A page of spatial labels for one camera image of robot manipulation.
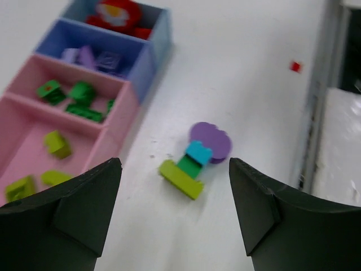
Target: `light purple block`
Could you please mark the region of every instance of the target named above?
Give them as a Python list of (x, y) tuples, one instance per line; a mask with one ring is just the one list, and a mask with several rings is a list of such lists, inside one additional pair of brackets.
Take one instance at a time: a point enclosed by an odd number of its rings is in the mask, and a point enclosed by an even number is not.
[(96, 59), (96, 65), (105, 69), (116, 69), (121, 59), (120, 54), (112, 52), (102, 52)]
[(96, 71), (95, 59), (91, 47), (89, 45), (83, 46), (79, 51), (80, 65)]
[(79, 49), (77, 48), (66, 48), (61, 54), (61, 59), (64, 62), (73, 64), (77, 61)]

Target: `purple block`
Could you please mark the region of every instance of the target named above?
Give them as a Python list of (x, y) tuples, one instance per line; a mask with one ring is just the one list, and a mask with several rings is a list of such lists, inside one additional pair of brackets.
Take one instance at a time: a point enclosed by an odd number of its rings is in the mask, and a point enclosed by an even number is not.
[(112, 52), (102, 52), (96, 59), (96, 65), (99, 68), (116, 69), (118, 67), (121, 55)]
[(203, 146), (213, 151), (212, 164), (218, 164), (230, 154), (232, 142), (225, 131), (221, 131), (214, 124), (202, 122), (196, 123), (191, 128), (190, 142), (197, 140)]
[(61, 59), (64, 62), (73, 64), (77, 61), (78, 54), (79, 54), (79, 49), (66, 48), (61, 55)]
[(96, 71), (95, 59), (91, 47), (89, 45), (83, 46), (79, 50), (80, 65)]

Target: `blue compartment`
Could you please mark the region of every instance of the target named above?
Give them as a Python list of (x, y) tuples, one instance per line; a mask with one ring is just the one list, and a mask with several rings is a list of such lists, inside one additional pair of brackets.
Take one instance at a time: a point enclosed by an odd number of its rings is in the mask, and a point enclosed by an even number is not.
[(132, 82), (142, 102), (155, 76), (155, 65), (149, 44), (99, 30), (76, 21), (58, 20), (36, 49), (39, 54), (60, 59), (66, 48), (90, 45), (95, 58), (103, 51), (122, 55), (117, 73)]
[[(98, 2), (99, 0), (74, 0), (65, 10), (62, 17), (84, 23), (87, 16), (96, 14), (95, 6)], [(129, 37), (139, 42), (150, 43), (155, 67), (158, 70), (166, 59), (172, 44), (170, 12), (169, 10), (144, 4), (139, 4), (139, 6), (142, 11), (142, 18), (138, 27), (152, 29), (152, 34), (148, 41), (105, 29), (104, 31), (118, 36)]]

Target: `dark green block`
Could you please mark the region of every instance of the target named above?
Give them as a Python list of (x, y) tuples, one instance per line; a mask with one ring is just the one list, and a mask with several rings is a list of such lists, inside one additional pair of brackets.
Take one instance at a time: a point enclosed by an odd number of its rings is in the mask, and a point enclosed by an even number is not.
[(185, 155), (180, 159), (177, 167), (186, 172), (193, 179), (195, 179), (202, 170), (202, 165), (188, 155)]
[(115, 99), (111, 99), (108, 101), (108, 104), (107, 104), (107, 114), (109, 114), (109, 112), (111, 111), (113, 105), (114, 105), (114, 101)]
[(68, 107), (65, 109), (65, 111), (67, 111), (68, 113), (74, 114), (74, 115), (78, 115), (80, 117), (84, 117), (84, 118), (92, 120), (92, 121), (96, 121), (97, 123), (100, 123), (103, 120), (102, 113), (95, 111), (95, 110), (91, 110), (91, 109), (89, 109), (85, 106), (79, 105), (79, 104), (71, 103), (68, 105)]
[(80, 81), (72, 87), (68, 96), (77, 103), (89, 107), (95, 98), (95, 90), (92, 85)]
[(59, 82), (50, 80), (37, 89), (40, 98), (46, 100), (52, 106), (55, 106), (66, 99), (66, 95), (62, 92)]

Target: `red toy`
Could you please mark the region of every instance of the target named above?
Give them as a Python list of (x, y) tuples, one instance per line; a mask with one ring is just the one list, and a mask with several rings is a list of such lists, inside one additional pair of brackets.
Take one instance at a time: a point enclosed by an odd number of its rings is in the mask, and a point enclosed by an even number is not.
[(138, 4), (131, 0), (101, 0), (96, 12), (88, 16), (88, 24), (132, 36), (142, 16)]
[(295, 61), (292, 61), (291, 64), (290, 64), (289, 69), (290, 69), (291, 71), (293, 71), (293, 72), (301, 73), (302, 64), (301, 64), (301, 63), (298, 63), (298, 62), (295, 62)]

